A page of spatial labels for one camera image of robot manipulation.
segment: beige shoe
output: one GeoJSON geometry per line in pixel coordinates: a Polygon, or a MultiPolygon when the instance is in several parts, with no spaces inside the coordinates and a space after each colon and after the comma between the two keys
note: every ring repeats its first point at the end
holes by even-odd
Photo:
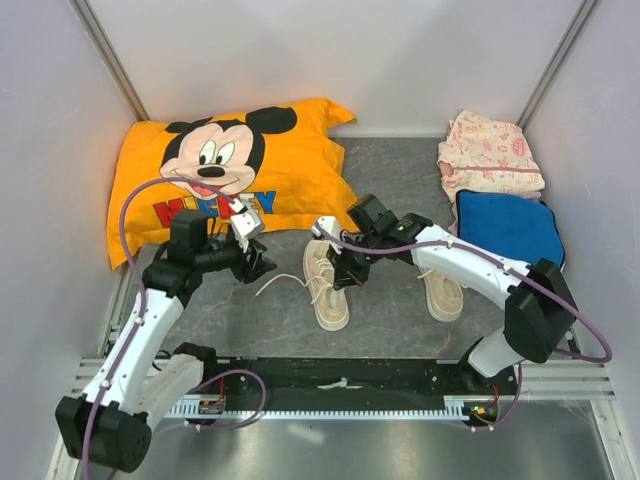
{"type": "Polygon", "coordinates": [[[349,323],[349,307],[344,289],[333,289],[334,270],[327,258],[329,248],[326,240],[311,240],[304,250],[302,268],[318,323],[325,330],[335,332],[349,323]]]}
{"type": "Polygon", "coordinates": [[[463,297],[460,283],[443,273],[418,267],[427,289],[427,307],[433,318],[453,322],[462,313],[463,297]]]}

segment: mickey mouse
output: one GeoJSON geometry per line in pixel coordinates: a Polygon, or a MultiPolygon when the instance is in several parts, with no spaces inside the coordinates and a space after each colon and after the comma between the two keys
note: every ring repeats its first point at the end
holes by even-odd
{"type": "MultiPolygon", "coordinates": [[[[247,113],[244,122],[213,117],[193,123],[174,122],[166,131],[177,133],[164,152],[160,175],[198,180],[227,195],[247,189],[264,159],[263,134],[285,133],[298,120],[293,108],[268,107],[247,113]]],[[[195,183],[175,182],[202,200],[217,194],[195,183]]]]}

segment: mickey mouse pillow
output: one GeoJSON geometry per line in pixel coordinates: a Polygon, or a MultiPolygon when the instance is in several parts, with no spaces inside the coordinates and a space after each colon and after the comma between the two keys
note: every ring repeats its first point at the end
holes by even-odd
{"type": "Polygon", "coordinates": [[[341,176],[344,149],[327,132],[354,120],[344,107],[316,98],[191,123],[136,123],[122,145],[109,203],[112,268],[125,261],[118,229],[124,201],[139,185],[161,177],[187,181],[161,183],[134,198],[125,221],[132,253],[167,241],[171,220],[185,209],[203,211],[216,219],[216,231],[226,230],[229,204],[190,179],[250,203],[265,231],[309,229],[322,215],[353,229],[346,211],[356,196],[341,176]]]}

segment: blue cushion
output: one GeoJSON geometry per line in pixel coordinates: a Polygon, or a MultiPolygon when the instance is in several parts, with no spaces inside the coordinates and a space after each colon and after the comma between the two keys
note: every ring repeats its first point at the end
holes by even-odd
{"type": "Polygon", "coordinates": [[[530,264],[541,258],[559,267],[564,263],[555,217],[543,203],[506,193],[461,190],[457,209],[461,239],[530,264]]]}

